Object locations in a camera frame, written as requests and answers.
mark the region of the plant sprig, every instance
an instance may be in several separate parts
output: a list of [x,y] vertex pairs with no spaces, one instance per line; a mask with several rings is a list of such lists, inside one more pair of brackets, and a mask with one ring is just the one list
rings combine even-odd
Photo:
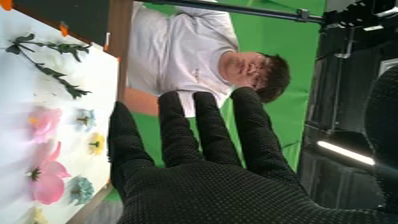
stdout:
[[90,93],[90,91],[85,91],[81,89],[77,89],[77,86],[70,85],[69,82],[61,79],[61,77],[65,76],[65,74],[61,74],[60,72],[56,72],[53,69],[49,69],[47,67],[44,67],[42,63],[37,63],[31,58],[28,57],[26,53],[22,52],[22,49],[28,50],[29,52],[33,52],[33,50],[22,46],[22,44],[33,44],[38,47],[47,47],[49,49],[56,50],[58,53],[70,53],[72,57],[76,59],[76,61],[79,62],[79,58],[77,58],[77,51],[83,51],[85,53],[88,53],[88,46],[79,46],[76,44],[42,44],[37,42],[31,42],[35,35],[29,34],[26,37],[17,37],[12,41],[12,45],[10,47],[5,49],[5,52],[13,53],[15,55],[22,55],[22,57],[28,59],[28,61],[31,62],[35,68],[38,69],[38,71],[53,77],[53,79],[58,81],[58,83],[63,85],[65,91],[70,94],[72,99],[76,99],[77,97],[81,97],[83,95],[86,95]]

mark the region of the pressed flower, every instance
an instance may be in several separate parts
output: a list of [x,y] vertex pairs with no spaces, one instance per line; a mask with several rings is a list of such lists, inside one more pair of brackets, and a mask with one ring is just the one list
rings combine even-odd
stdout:
[[95,126],[95,114],[93,110],[79,110],[79,116],[76,118],[81,126],[85,127],[85,131],[88,132]]
[[33,184],[33,199],[42,204],[51,204],[58,201],[63,194],[61,178],[69,177],[63,165],[54,161],[60,154],[60,142],[54,152],[45,156],[38,166],[28,173]]
[[40,208],[33,208],[33,224],[47,224]]
[[76,200],[76,205],[85,204],[90,201],[93,194],[92,183],[86,178],[76,177],[76,186],[70,191],[70,199]]
[[31,126],[31,137],[37,143],[44,143],[58,127],[61,111],[60,109],[40,110],[28,116]]
[[92,141],[90,141],[90,153],[93,155],[99,155],[102,152],[102,142],[104,142],[104,138],[102,135],[99,133],[93,133],[92,136]]

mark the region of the table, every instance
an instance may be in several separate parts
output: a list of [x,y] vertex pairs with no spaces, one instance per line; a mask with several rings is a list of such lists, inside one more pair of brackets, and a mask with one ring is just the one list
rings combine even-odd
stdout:
[[[85,44],[76,38],[65,38],[58,30],[44,25],[15,10],[0,10],[0,48],[5,48],[17,36],[35,33],[40,42],[65,42]],[[70,176],[83,176],[92,182],[93,193],[99,192],[108,182],[108,158],[106,149],[101,155],[88,153],[88,142],[93,132],[106,138],[108,116],[113,109],[117,95],[117,58],[109,56],[95,46],[90,53],[79,55],[77,63],[70,55],[61,55],[49,49],[31,46],[37,51],[31,58],[44,62],[45,66],[67,74],[67,81],[92,94],[72,100],[70,96],[54,82],[33,68],[26,59],[0,50],[0,217],[1,223],[24,223],[29,219],[31,187],[26,172],[31,170],[29,163],[35,148],[40,147],[28,138],[26,119],[37,106],[61,109],[61,118],[56,136],[51,141],[61,142],[58,162],[63,164]],[[95,110],[97,125],[90,132],[76,131],[76,109]],[[44,216],[49,223],[65,223],[81,209],[69,202],[70,178],[63,178],[65,193],[60,201],[42,206]]]

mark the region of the dark hair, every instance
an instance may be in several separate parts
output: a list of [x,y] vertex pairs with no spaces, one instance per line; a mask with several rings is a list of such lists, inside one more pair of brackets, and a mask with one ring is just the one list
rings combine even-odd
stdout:
[[268,55],[259,53],[269,58],[269,64],[266,67],[266,78],[260,80],[260,86],[255,90],[262,103],[269,103],[282,95],[289,85],[289,65],[278,55]]

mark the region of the gloved hand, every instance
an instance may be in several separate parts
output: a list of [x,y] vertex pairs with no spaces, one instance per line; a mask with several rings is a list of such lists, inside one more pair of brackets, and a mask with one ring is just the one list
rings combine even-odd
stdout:
[[395,216],[378,211],[314,204],[280,154],[255,92],[241,88],[230,98],[246,169],[209,93],[193,94],[202,153],[177,93],[159,97],[165,168],[154,167],[131,114],[115,104],[108,144],[111,184],[124,203],[118,223],[394,223]]

